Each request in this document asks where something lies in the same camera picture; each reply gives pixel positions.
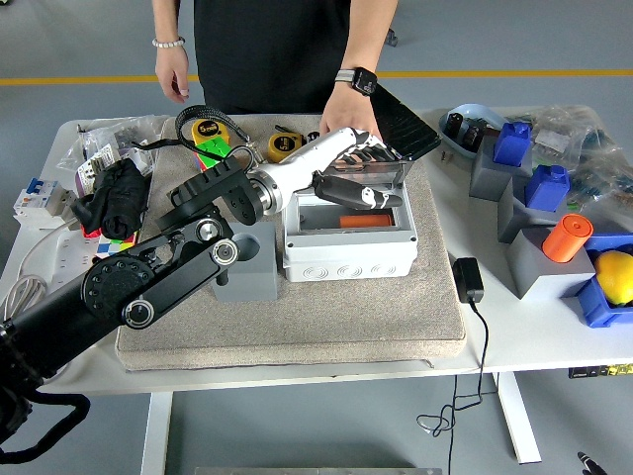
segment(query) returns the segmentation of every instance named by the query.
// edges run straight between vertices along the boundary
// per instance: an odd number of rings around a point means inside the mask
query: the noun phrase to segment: yellow ball
[[[619,250],[603,252],[595,260],[595,278],[613,305],[633,301],[633,255]]]

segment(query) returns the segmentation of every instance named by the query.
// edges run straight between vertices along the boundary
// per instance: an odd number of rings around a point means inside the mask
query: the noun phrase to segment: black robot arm
[[[174,190],[175,209],[158,220],[160,235],[96,262],[0,323],[0,443],[26,420],[31,402],[75,408],[36,446],[15,453],[0,450],[0,463],[37,458],[86,417],[90,404],[84,396],[38,392],[46,378],[117,327],[145,329],[211,279],[227,284],[239,248],[213,201],[239,196],[231,211],[249,224],[261,218],[262,209],[234,158],[212,170],[203,181],[216,186],[190,189],[186,196],[187,183]]]

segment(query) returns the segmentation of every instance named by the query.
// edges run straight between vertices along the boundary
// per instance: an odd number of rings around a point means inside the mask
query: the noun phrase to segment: white electrical box
[[[70,204],[75,199],[75,194],[58,181],[33,178],[16,200],[14,216],[23,226],[52,230],[73,217]]]
[[[403,183],[393,190],[374,188],[400,196],[403,204],[388,210],[358,211],[323,201],[312,191],[295,193],[282,212],[283,266],[289,281],[408,275],[417,258],[417,233],[407,189]],[[350,216],[381,224],[342,227]]]

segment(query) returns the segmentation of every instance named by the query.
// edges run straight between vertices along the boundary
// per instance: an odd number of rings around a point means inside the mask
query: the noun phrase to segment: black glove
[[[101,228],[105,238],[125,240],[140,229],[149,187],[131,160],[117,161],[99,173],[94,189],[71,206],[87,234]]]

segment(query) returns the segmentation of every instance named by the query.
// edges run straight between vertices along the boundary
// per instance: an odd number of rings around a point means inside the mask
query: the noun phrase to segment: table leg
[[[172,392],[151,393],[140,475],[165,473],[172,399]]]
[[[514,373],[507,371],[493,376],[518,463],[540,462],[541,454]]]

